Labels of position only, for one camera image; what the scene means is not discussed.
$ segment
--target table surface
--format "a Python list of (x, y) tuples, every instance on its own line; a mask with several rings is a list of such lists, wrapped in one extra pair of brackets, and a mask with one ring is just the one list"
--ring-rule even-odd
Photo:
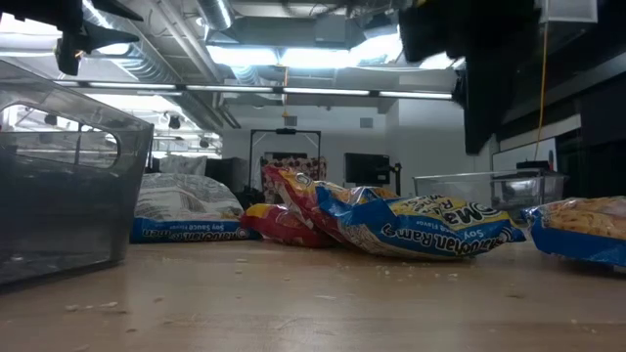
[(454, 263), (267, 242), (131, 245), (119, 266), (1, 294), (0, 349), (624, 351), (624, 297), (626, 275), (530, 242)]

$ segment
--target wall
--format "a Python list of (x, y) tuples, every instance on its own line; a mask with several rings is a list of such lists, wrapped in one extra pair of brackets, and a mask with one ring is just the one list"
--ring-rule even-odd
[[(231, 107), (231, 113), (242, 125), (241, 130), (227, 130), (222, 135), (222, 157), (248, 159), (250, 129), (283, 128), (281, 118), (283, 108), (266, 107), (255, 110), (252, 107)], [(298, 130), (319, 130), (322, 132), (322, 156), (328, 163), (327, 180), (343, 185), (343, 155), (345, 153), (385, 154), (384, 115), (375, 108), (333, 108), (326, 110), (317, 107), (289, 108), (289, 114), (298, 116)], [(372, 117), (373, 129), (359, 128), (360, 117)], [(317, 136), (276, 135), (267, 133), (254, 135), (253, 175), (259, 171), (258, 161), (269, 152), (307, 153), (317, 155)]]
[(402, 195), (415, 194), (414, 176), (491, 170), (491, 148), (466, 155), (463, 110), (452, 102), (401, 100), (386, 117), (386, 150), (402, 163)]
[[(283, 108), (231, 107), (242, 130), (223, 133), (223, 157), (248, 158), (249, 129), (283, 127)], [(491, 170), (490, 144), (478, 156), (465, 152), (463, 110), (452, 102), (398, 101), (388, 114), (370, 108), (289, 107), (298, 116), (298, 129), (322, 131), (322, 156), (329, 164), (329, 181), (343, 184), (343, 154), (388, 154), (391, 162), (402, 163), (402, 196), (414, 195), (414, 176), (481, 172)], [(373, 117), (374, 129), (360, 129), (360, 117)], [(266, 152), (295, 152), (315, 155), (317, 149), (304, 136), (267, 134), (254, 148), (252, 160)], [(394, 180), (391, 178), (391, 190)]]

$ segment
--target whiteboard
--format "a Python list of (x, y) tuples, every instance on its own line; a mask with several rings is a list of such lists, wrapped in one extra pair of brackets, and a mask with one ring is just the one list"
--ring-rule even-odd
[[(531, 161), (535, 158), (535, 146), (537, 143), (495, 153), (492, 156), (494, 171), (508, 171), (517, 169), (517, 163)], [(539, 142), (537, 160), (551, 161), (554, 171), (557, 170), (557, 140), (555, 138)]]

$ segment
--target clear plastic bin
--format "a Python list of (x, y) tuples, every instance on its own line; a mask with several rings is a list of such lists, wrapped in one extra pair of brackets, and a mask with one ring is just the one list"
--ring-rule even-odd
[(542, 169), (414, 177), (418, 196), (442, 195), (508, 211), (519, 220), (529, 206), (562, 199), (566, 176)]
[(0, 132), (0, 284), (123, 259), (153, 126), (0, 61), (17, 105), (92, 128)]

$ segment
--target ceiling light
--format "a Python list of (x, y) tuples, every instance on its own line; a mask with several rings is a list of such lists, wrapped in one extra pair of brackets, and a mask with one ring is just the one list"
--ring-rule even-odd
[(433, 55), (429, 58), (426, 58), (420, 64), (420, 68), (422, 69), (445, 69), (450, 67), (450, 65), (454, 62), (454, 60), (448, 58), (446, 53), (440, 53), (437, 55)]
[(409, 98), (409, 99), (441, 99), (451, 100), (450, 93), (427, 93), (427, 92), (385, 92), (379, 93), (381, 98)]
[(88, 94), (89, 98), (112, 106), (116, 109), (126, 111), (154, 111), (154, 112), (175, 112), (182, 114), (180, 107), (172, 104), (159, 95), (140, 96), (123, 94)]
[(54, 82), (64, 87), (78, 87), (78, 82), (76, 81), (54, 81)]
[(453, 64), (452, 68), (459, 68), (462, 64), (466, 62), (466, 58), (457, 59)]
[(147, 96), (163, 96), (163, 97), (180, 97), (183, 92), (159, 92), (159, 91), (137, 91), (137, 95)]
[(3, 14), (0, 21), (0, 32), (9, 34), (54, 35), (61, 32), (53, 25), (32, 20), (18, 21), (13, 15)]
[(350, 50), (350, 56), (356, 63), (376, 61), (376, 64), (387, 64), (396, 60), (400, 53), (402, 40), (398, 33), (370, 38)]
[(228, 66), (276, 65), (276, 51), (270, 48), (206, 46), (211, 58), (218, 64)]
[(184, 141), (180, 136), (154, 136), (155, 141)]
[(97, 50), (105, 55), (124, 55), (130, 50), (130, 45), (127, 43), (112, 44)]
[(228, 93), (272, 93), (272, 87), (248, 87), (248, 86), (209, 86), (189, 85), (191, 91), (228, 92)]
[(42, 58), (54, 56), (55, 53), (52, 50), (41, 50), (41, 51), (0, 51), (0, 57), (10, 57), (10, 58)]
[(357, 89), (322, 89), (322, 88), (290, 88), (285, 87), (286, 94), (319, 94), (319, 95), (344, 95), (344, 96), (368, 96), (370, 91)]
[(281, 65), (297, 68), (344, 68), (358, 64), (347, 50), (287, 49)]
[(173, 84), (156, 84), (156, 83), (123, 83), (123, 82), (91, 82), (94, 88), (112, 88), (112, 89), (176, 89)]

